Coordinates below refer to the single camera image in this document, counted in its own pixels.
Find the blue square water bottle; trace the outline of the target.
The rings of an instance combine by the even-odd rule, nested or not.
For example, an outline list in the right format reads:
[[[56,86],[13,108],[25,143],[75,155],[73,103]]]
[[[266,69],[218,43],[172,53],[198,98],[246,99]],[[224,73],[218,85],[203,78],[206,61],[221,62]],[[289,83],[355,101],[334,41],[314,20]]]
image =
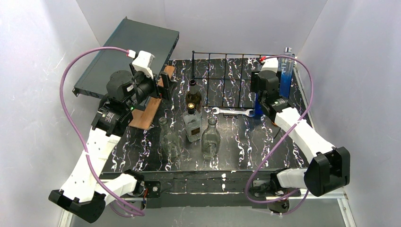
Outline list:
[[[255,94],[255,101],[254,101],[254,117],[263,116],[264,113],[262,111],[261,105],[259,103],[259,96]]]

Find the clear glass bottle green rim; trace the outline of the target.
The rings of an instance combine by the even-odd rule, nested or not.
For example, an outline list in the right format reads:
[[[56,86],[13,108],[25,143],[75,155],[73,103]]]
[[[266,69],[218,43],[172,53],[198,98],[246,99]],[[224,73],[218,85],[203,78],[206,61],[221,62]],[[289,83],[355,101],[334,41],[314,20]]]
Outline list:
[[[217,118],[211,116],[208,119],[206,130],[201,136],[201,151],[206,159],[215,157],[220,149],[220,133],[217,130]]]

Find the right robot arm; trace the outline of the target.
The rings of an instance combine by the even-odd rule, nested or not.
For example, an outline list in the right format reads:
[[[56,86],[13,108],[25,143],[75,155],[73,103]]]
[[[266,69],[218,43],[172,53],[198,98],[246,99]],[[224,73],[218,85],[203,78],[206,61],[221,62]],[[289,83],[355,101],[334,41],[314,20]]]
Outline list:
[[[344,187],[350,183],[350,153],[335,147],[320,136],[294,108],[279,95],[279,77],[271,70],[251,73],[251,92],[263,113],[301,149],[309,162],[306,169],[284,168],[273,172],[270,181],[251,187],[255,193],[275,193],[286,188],[307,189],[314,196]]]

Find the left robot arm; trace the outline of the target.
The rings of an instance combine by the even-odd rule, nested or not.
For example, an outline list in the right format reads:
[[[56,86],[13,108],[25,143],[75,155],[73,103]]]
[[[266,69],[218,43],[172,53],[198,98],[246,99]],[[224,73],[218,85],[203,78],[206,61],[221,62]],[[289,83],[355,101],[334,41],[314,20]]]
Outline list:
[[[170,99],[174,83],[168,72],[148,78],[142,71],[113,73],[107,93],[91,123],[83,151],[61,188],[52,190],[49,201],[88,223],[96,222],[106,206],[123,202],[123,195],[141,195],[144,177],[127,170],[103,183],[100,174],[114,147],[128,127],[148,129],[163,99]]]

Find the clear square liquor bottle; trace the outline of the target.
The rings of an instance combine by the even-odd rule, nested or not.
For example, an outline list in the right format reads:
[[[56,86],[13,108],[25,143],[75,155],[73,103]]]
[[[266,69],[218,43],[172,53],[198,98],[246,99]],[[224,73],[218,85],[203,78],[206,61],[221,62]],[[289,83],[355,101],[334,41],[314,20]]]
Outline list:
[[[189,142],[201,139],[201,116],[195,108],[194,103],[188,103],[186,112],[183,114],[186,136]]]

